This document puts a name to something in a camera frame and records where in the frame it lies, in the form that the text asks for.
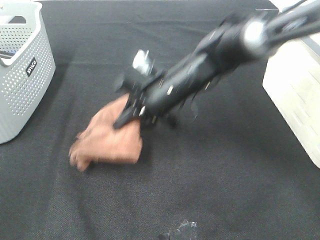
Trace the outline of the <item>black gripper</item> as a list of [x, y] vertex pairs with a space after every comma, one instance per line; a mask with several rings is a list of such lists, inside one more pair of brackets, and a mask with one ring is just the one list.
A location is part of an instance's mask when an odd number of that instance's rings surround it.
[[118, 76], [115, 90], [128, 93], [128, 100], [119, 117], [113, 124], [114, 129], [120, 129], [139, 118], [152, 121], [165, 115], [179, 100], [169, 99], [167, 91], [172, 84], [165, 87], [170, 74], [184, 67], [190, 58], [188, 54], [169, 70], [155, 66], [155, 61], [148, 51], [138, 50], [131, 66]]

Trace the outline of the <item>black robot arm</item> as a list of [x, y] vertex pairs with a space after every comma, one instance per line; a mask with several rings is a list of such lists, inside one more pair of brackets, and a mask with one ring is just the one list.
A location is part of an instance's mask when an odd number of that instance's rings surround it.
[[238, 66], [272, 56], [288, 41], [320, 31], [320, 3], [301, 0], [277, 15], [230, 16], [209, 32], [193, 51], [169, 69], [157, 67], [147, 50], [138, 50], [131, 66], [119, 76], [117, 89], [128, 93], [114, 122], [119, 129], [135, 119], [153, 124], [182, 106]]

